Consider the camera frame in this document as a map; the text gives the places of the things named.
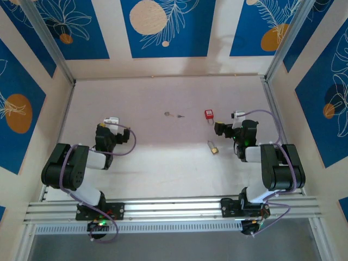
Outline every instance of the white floor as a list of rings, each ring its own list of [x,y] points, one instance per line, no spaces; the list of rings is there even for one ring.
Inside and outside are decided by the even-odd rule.
[[[215,135],[204,110],[215,121],[232,123],[234,110],[269,109],[258,76],[163,77],[77,82],[61,142],[95,144],[95,129],[116,116],[138,139],[128,156],[114,158],[108,171],[86,170],[107,198],[235,195],[261,175],[260,164],[242,163],[233,140]],[[172,116],[165,116],[168,111]],[[271,116],[257,113],[258,142],[277,139]],[[212,155],[212,140],[220,153]],[[133,143],[117,145],[125,152]],[[49,188],[49,201],[68,200]]]

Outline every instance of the vent grille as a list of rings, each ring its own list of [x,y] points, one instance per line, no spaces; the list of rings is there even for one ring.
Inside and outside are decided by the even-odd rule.
[[[196,222],[119,222],[121,233],[176,233],[176,232],[213,232],[213,231],[241,231],[240,221],[196,221]],[[115,233],[116,228],[110,227],[95,234]],[[36,235],[53,234],[85,234],[87,224],[45,224],[36,227]]]

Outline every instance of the gray floor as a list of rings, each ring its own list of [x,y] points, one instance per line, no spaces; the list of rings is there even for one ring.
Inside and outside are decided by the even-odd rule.
[[[239,232],[121,234],[113,244],[87,235],[36,236],[30,261],[320,260],[306,219],[285,219],[255,238]]]

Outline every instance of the red object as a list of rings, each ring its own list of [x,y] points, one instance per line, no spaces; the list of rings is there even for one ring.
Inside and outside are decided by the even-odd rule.
[[[207,120],[214,118],[213,110],[205,110],[204,114]]]

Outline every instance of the white line drawing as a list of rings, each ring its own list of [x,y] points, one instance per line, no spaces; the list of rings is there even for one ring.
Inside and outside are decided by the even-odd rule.
[[[19,5],[9,0],[2,1],[16,19],[32,28]],[[37,0],[34,4],[54,38],[60,39],[65,44],[73,42],[72,35],[89,40],[90,35],[84,26],[92,21],[92,17],[75,11],[75,0]]]
[[[338,116],[337,137],[342,138],[348,135],[348,28],[338,41],[331,62],[331,71],[334,73],[332,78],[336,93],[329,101],[330,106],[325,106],[324,116],[328,119]]]
[[[310,10],[309,14],[307,15],[307,18],[313,22],[313,16],[314,13],[322,13],[325,12],[328,6],[330,5],[331,0],[316,0],[315,3],[312,6],[312,9]]]
[[[180,33],[180,28],[182,27],[185,29],[184,15],[194,10],[199,1],[200,0],[159,0],[158,2],[155,2],[142,0],[141,2],[144,2],[145,4],[151,4],[151,2],[154,4],[155,2],[155,4],[159,5],[166,15],[166,23],[161,31],[155,34],[143,35],[140,42],[143,42],[144,45],[141,49],[145,49],[152,44],[156,44],[156,46],[162,44],[163,47],[169,46],[171,40]]]
[[[0,76],[6,70],[7,62],[8,61],[4,59],[0,59]],[[19,107],[8,102],[0,92],[0,119],[4,118],[6,114],[11,116],[11,113],[18,113],[21,115],[25,115],[26,112],[23,111],[25,107],[26,107],[25,105]]]
[[[268,27],[277,33],[277,42],[280,43],[285,35],[285,26],[299,8],[302,0],[294,0],[290,4],[288,0],[283,9],[280,8],[278,0],[246,0],[248,5],[255,5],[259,9],[261,18],[265,20]]]

